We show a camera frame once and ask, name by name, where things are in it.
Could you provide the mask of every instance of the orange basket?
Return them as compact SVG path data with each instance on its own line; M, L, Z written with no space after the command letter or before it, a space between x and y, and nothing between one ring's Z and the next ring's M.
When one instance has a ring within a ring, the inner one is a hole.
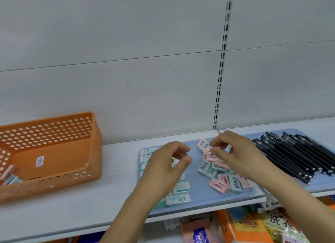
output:
M99 179L102 136L94 113L0 126L0 173L12 164L23 182L0 186L0 203Z

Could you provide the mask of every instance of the left hand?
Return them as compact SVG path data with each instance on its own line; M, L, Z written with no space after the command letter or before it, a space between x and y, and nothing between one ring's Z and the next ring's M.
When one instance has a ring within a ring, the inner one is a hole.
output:
M157 149L149 158L136 189L156 205L173 190L182 173L192 163L192 158L187 156L188 151L190 147L178 141ZM171 165L171 157L180 160L175 167Z

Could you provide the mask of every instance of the white wall panel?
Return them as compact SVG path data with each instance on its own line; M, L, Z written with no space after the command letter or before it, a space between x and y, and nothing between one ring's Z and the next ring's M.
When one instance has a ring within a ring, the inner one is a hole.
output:
M233 0L228 50L335 40L335 0Z
M0 73L0 125L94 111L105 143L210 130L220 52Z
M0 0L0 71L220 50L226 0Z
M335 41L226 52L218 127L335 115Z

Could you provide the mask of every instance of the hand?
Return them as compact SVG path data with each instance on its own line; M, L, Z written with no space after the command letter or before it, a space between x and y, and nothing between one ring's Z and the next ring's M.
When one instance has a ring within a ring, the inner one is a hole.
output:
M229 153L224 151L228 144L232 146ZM263 185L274 172L281 172L254 146L252 140L232 131L225 131L216 136L210 145L213 146L211 152L214 155L241 176L260 185Z
M190 147L178 141L157 149L149 158L136 188L145 193L154 205L157 204L172 191L182 173L192 163L192 158L187 156L188 151ZM180 160L174 168L171 157Z

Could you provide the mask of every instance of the forearm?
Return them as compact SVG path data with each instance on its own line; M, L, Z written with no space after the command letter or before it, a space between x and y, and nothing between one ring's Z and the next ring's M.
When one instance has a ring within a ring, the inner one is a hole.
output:
M104 234L100 243L137 242L144 222L155 204L135 189Z
M264 187L287 210L310 242L334 240L335 211L313 197L291 176L282 171L272 172Z

